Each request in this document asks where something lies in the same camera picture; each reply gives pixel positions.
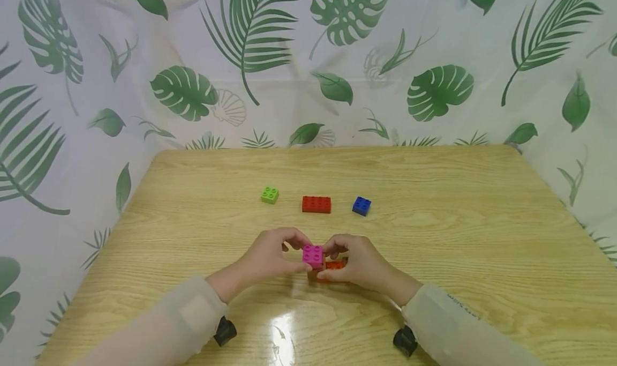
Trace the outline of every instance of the green lego brick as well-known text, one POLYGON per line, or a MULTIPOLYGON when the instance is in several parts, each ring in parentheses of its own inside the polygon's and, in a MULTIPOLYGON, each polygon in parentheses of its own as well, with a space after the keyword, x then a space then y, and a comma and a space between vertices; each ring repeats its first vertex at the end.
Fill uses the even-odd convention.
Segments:
POLYGON ((263 201, 264 203, 269 203, 269 204, 276 203, 276 199, 278 198, 279 198, 279 190, 277 190, 277 188, 272 188, 270 186, 267 186, 266 189, 264 189, 264 192, 261 193, 261 201, 263 201))

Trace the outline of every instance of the duplo block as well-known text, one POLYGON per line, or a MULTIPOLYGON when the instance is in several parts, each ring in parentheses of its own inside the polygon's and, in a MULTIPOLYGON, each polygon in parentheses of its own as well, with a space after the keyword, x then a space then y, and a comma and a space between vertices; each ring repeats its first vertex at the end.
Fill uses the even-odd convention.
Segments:
POLYGON ((330 198, 318 196, 304 196, 302 198, 302 212, 330 213, 331 208, 330 198))
POLYGON ((361 198, 360 196, 358 196, 351 210, 358 213, 358 215, 366 216, 366 213, 368 213, 368 209, 370 207, 371 207, 370 200, 367 200, 365 198, 361 198))
POLYGON ((320 245, 305 245, 302 249, 302 261, 310 264, 314 270, 322 270, 325 257, 320 245))
MULTIPOLYGON (((346 261, 344 260, 336 260, 336 261, 332 261, 332 262, 326 262, 325 263, 325 268, 327 270, 340 270, 342 268, 345 268, 345 265, 347 264, 346 261)), ((316 281, 316 282, 325 282, 325 283, 334 283, 334 282, 340 282, 340 281, 330 281, 330 280, 326 280, 326 279, 320 279, 317 277, 317 274, 320 273, 320 270, 313 270, 311 272, 308 272, 308 280, 310 281, 316 281)))
POLYGON ((261 201, 264 203, 276 203, 276 199, 278 198, 279 190, 277 190, 277 188, 272 188, 271 186, 267 186, 266 189, 264 189, 264 192, 261 193, 261 201))

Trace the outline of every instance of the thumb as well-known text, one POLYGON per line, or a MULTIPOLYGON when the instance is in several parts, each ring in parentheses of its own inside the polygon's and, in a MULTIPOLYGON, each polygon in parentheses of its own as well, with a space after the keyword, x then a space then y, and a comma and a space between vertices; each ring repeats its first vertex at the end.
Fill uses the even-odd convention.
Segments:
POLYGON ((324 270, 317 273, 318 279, 329 281, 347 281, 345 277, 345 268, 341 268, 340 270, 324 270))
POLYGON ((310 272, 313 268, 308 263, 304 262, 289 262, 285 260, 283 265, 285 273, 310 272))

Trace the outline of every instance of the left hand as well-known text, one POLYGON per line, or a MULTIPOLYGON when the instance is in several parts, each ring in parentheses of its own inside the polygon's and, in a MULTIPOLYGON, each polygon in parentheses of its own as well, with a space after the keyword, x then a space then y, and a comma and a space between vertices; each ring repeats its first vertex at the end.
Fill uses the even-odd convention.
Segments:
POLYGON ((281 275, 312 271, 310 264, 283 258, 283 252, 289 251, 287 244, 293 249, 302 249, 312 243, 297 228, 263 231, 238 261, 213 273, 206 280, 221 300, 228 303, 244 288, 259 282, 281 275))

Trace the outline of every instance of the sleeve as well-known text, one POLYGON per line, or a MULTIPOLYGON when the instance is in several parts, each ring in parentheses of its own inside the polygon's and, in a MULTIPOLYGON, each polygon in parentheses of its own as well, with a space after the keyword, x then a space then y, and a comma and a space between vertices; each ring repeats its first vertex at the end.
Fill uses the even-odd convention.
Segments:
POLYGON ((418 344, 440 366, 544 365, 436 285, 423 285, 402 311, 418 344))
POLYGON ((227 305, 202 277, 191 277, 154 308, 105 339, 74 366, 172 366, 216 333, 227 305))

